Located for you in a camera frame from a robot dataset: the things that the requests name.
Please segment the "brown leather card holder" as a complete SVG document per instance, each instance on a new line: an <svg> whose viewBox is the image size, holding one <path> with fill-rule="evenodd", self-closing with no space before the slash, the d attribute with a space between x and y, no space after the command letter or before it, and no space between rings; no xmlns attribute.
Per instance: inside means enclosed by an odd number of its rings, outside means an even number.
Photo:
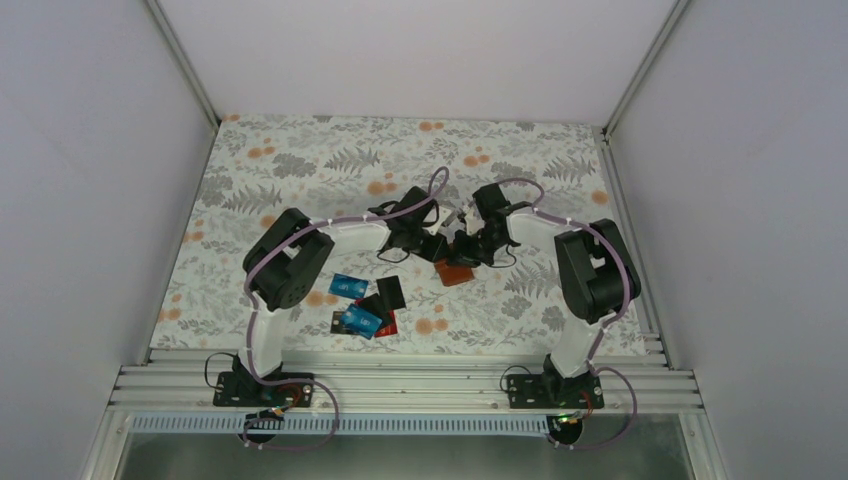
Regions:
<svg viewBox="0 0 848 480"><path fill-rule="evenodd" d="M434 264L434 269L445 287L453 287L474 279L473 269L467 266L449 265L446 259Z"/></svg>

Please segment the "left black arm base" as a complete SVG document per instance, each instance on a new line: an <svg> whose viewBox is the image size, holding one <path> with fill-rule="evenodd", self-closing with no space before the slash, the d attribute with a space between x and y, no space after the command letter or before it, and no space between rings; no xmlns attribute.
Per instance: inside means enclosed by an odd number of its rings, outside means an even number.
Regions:
<svg viewBox="0 0 848 480"><path fill-rule="evenodd" d="M314 375L306 372L272 373L267 380L285 380L286 385L267 386L258 383L247 370L222 372L212 399L216 407L299 407L311 405Z"/></svg>

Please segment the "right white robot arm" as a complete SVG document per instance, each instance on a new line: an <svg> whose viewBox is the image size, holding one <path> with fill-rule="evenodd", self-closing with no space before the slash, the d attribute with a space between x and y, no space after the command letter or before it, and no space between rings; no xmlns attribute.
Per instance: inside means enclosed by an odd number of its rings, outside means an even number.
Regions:
<svg viewBox="0 0 848 480"><path fill-rule="evenodd" d="M447 264L492 267L494 255L508 247L531 246L551 254L563 298L572 317L546 357L541 384L544 399L565 407L580 393L577 377L593 373L594 357L610 327L641 294L630 254L616 223L584 223L542 211L537 204L506 199L498 183L472 196L471 212L482 225L455 233Z"/></svg>

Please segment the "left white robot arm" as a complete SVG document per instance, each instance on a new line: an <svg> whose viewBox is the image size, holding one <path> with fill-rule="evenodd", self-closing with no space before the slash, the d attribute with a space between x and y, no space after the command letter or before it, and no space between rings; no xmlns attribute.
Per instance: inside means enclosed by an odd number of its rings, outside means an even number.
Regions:
<svg viewBox="0 0 848 480"><path fill-rule="evenodd" d="M245 346L239 352L247 369L239 392L255 405L270 402L278 391L273 373L282 365L282 328L274 312L297 306L313 288L333 256L392 249L436 263L448 256L448 240L432 227L447 215L439 210L437 190L411 188L396 203L369 209L362 215L313 220L289 208L249 250L243 261L245 294L253 312Z"/></svg>

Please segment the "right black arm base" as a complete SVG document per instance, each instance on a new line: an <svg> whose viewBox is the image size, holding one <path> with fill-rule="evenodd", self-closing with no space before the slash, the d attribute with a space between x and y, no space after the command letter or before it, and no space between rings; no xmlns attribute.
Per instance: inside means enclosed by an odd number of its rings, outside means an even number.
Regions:
<svg viewBox="0 0 848 480"><path fill-rule="evenodd" d="M503 390L512 409L602 409L605 406L600 379L586 372L578 377L557 374L508 374Z"/></svg>

